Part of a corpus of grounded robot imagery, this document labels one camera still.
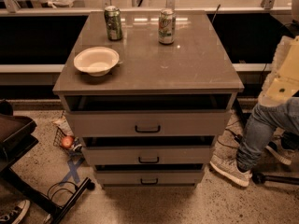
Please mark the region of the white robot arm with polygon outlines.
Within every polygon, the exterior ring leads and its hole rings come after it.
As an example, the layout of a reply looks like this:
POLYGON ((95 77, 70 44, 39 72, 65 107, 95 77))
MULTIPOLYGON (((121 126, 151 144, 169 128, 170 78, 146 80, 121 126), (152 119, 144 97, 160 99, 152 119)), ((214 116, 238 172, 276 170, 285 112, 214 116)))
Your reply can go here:
MULTIPOLYGON (((292 20, 299 22, 299 0, 292 0, 292 20)), ((277 45, 271 73, 266 77, 258 103, 263 106, 285 104, 299 91, 299 36, 283 36, 277 45)))

